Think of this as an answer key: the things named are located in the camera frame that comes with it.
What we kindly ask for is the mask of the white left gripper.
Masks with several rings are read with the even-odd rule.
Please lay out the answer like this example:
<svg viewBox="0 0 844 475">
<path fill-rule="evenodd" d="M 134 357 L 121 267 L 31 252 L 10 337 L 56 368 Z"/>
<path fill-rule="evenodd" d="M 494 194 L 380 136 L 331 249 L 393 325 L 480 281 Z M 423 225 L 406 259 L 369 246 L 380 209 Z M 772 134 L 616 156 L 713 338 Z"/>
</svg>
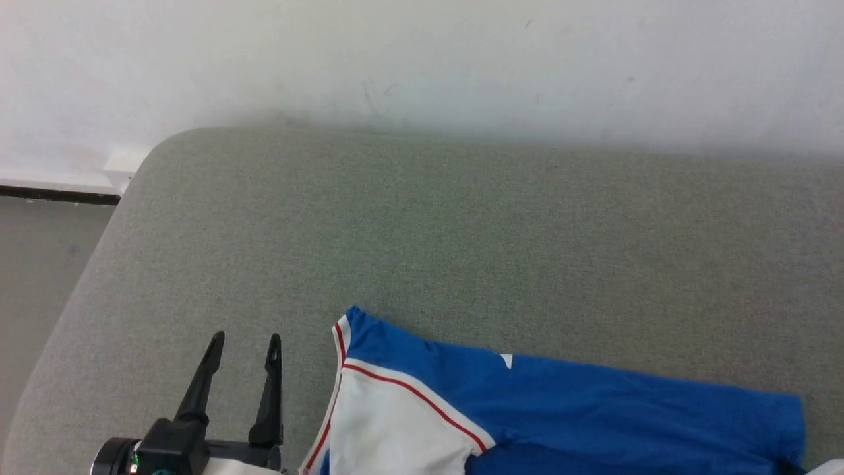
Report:
<svg viewBox="0 0 844 475">
<path fill-rule="evenodd" d="M 224 331 L 214 334 L 193 375 L 175 420 L 208 424 L 207 405 L 213 376 L 219 370 L 224 349 Z M 284 442 L 282 418 L 282 346 L 280 335 L 272 334 L 264 363 L 266 381 L 256 421 L 248 443 L 208 443 L 209 460 L 202 474 L 292 474 L 284 466 L 280 445 Z"/>
</svg>

